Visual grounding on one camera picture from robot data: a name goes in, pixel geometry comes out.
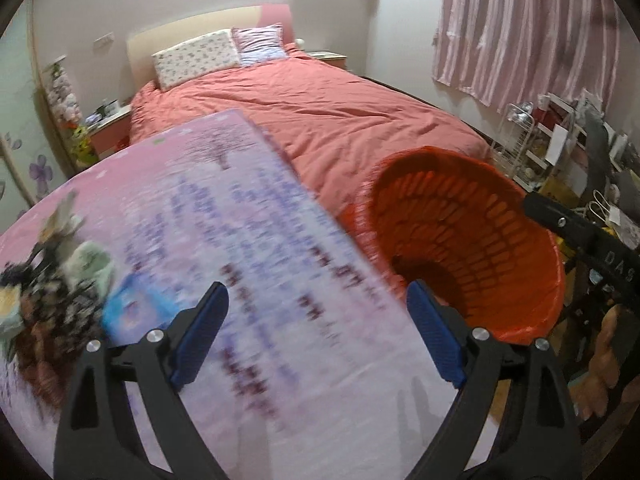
pink striped curtain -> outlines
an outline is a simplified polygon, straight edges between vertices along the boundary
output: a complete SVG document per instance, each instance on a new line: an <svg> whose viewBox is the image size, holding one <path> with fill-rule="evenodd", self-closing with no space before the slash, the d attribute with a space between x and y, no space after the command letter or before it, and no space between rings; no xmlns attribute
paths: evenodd
<svg viewBox="0 0 640 480"><path fill-rule="evenodd" d="M582 88L606 105L619 46L613 0L444 0L433 78L498 110Z"/></svg>

nightstand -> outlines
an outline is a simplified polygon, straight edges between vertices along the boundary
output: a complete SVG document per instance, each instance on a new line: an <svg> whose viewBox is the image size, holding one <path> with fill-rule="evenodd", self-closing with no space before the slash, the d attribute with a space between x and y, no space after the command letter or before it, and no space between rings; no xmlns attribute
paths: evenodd
<svg viewBox="0 0 640 480"><path fill-rule="evenodd" d="M307 52L311 57L315 57L331 66L337 66L343 70L347 70L347 57L335 52L323 50L321 52Z"/></svg>
<svg viewBox="0 0 640 480"><path fill-rule="evenodd" d="M131 106L123 106L112 116L105 117L89 130L89 138L100 160L113 155L116 145L129 137Z"/></svg>

blue packet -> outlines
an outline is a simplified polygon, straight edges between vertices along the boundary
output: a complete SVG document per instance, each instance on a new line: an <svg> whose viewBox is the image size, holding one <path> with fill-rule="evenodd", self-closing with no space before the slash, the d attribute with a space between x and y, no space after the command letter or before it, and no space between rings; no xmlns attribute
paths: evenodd
<svg viewBox="0 0 640 480"><path fill-rule="evenodd" d="M149 330L167 328L180 308L142 272L132 272L104 305L102 326L117 346L135 343Z"/></svg>

wall socket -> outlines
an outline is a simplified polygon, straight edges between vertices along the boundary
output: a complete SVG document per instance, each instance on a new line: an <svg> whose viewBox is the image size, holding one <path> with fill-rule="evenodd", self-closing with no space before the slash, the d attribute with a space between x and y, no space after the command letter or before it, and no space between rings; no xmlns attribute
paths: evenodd
<svg viewBox="0 0 640 480"><path fill-rule="evenodd" d="M98 38L97 40L94 41L94 48L104 47L110 43L113 43L115 39L116 38L113 35L113 32L110 32L109 34L105 34L103 37Z"/></svg>

blue gripper pad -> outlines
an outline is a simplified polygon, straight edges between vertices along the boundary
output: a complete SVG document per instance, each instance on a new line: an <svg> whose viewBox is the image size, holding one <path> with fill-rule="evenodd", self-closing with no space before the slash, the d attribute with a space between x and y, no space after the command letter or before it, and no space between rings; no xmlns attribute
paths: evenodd
<svg viewBox="0 0 640 480"><path fill-rule="evenodd" d="M226 287L220 285L215 290L208 290L195 308L198 310L196 317L174 350L174 372L170 381L177 390L196 380L213 340L225 320L229 308Z"/></svg>
<svg viewBox="0 0 640 480"><path fill-rule="evenodd" d="M466 381L463 349L436 309L436 299L420 283L409 285L406 307L440 376L460 389Z"/></svg>

